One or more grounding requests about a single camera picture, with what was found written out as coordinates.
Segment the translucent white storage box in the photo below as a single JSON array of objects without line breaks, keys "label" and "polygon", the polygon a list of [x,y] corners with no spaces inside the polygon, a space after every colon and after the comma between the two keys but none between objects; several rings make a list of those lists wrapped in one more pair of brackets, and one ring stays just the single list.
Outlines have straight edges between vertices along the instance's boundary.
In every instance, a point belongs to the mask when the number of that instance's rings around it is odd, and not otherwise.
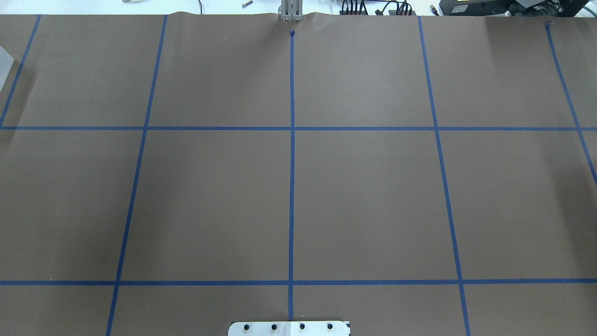
[{"label": "translucent white storage box", "polygon": [[0,90],[7,82],[8,75],[14,63],[14,58],[6,49],[0,47]]}]

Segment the black power strip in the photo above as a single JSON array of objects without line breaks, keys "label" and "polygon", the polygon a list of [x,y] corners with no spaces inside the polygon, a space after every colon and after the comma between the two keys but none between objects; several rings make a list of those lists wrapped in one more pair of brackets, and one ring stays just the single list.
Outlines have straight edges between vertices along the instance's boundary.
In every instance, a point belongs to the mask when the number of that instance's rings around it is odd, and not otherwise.
[{"label": "black power strip", "polygon": [[339,15],[415,16],[407,0],[340,0]]}]

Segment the black laptop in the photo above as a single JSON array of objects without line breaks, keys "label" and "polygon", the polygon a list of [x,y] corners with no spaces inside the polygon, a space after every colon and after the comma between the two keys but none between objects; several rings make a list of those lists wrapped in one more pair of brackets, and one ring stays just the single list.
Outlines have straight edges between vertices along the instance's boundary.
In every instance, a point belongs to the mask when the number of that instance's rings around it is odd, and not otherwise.
[{"label": "black laptop", "polygon": [[504,14],[515,0],[440,0],[444,16],[491,16]]}]

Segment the aluminium frame post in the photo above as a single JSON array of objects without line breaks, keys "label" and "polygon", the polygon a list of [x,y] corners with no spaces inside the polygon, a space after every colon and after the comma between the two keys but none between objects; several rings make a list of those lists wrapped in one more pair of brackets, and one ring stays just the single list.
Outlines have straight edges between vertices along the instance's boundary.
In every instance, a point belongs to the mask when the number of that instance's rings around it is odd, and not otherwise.
[{"label": "aluminium frame post", "polygon": [[282,0],[278,12],[281,21],[303,21],[303,1]]}]

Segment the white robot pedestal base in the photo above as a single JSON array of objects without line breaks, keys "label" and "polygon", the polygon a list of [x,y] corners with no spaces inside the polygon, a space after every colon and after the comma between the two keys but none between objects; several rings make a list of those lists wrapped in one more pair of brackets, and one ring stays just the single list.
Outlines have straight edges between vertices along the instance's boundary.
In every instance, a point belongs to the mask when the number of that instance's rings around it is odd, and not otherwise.
[{"label": "white robot pedestal base", "polygon": [[269,321],[235,322],[229,336],[350,336],[351,327],[345,321]]}]

